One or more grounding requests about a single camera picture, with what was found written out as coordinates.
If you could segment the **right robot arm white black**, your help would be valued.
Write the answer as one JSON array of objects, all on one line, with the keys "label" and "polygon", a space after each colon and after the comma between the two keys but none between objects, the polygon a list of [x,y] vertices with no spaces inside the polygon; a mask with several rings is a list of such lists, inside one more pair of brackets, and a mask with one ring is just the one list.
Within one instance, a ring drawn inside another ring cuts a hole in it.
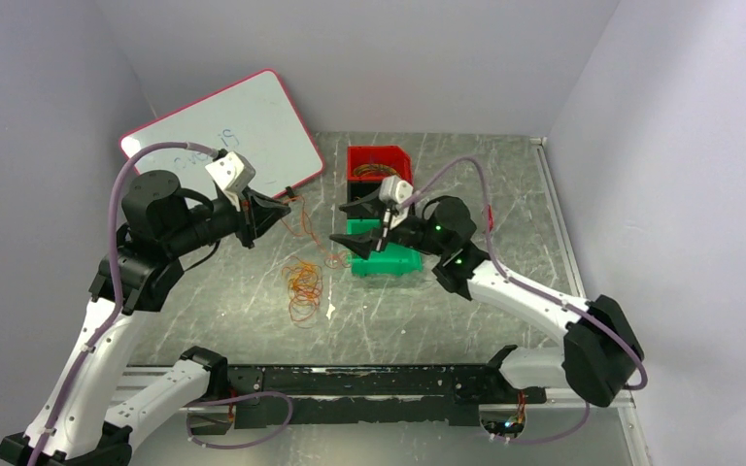
[{"label": "right robot arm white black", "polygon": [[435,256],[432,273],[446,291],[506,311],[555,342],[499,357],[485,377],[493,400],[510,401],[523,388],[556,387],[607,407],[621,391],[646,387],[644,350],[617,300],[561,293],[512,271],[474,244],[477,225],[461,199],[445,195],[431,204],[431,214],[422,217],[369,194],[339,209],[347,217],[376,218],[378,226],[330,239],[364,259],[389,245]]}]

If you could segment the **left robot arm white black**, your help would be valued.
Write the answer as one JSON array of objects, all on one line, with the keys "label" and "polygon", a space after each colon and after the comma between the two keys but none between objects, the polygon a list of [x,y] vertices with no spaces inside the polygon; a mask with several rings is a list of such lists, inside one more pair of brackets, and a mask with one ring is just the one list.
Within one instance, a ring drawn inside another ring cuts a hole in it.
[{"label": "left robot arm white black", "polygon": [[250,188],[208,199],[155,170],[132,180],[119,209],[124,224],[111,230],[59,381],[30,425],[0,443],[0,459],[12,465],[125,465],[179,409],[231,391],[226,358],[194,347],[127,401],[112,401],[145,323],[184,275],[182,257],[231,235],[251,248],[289,207]]}]

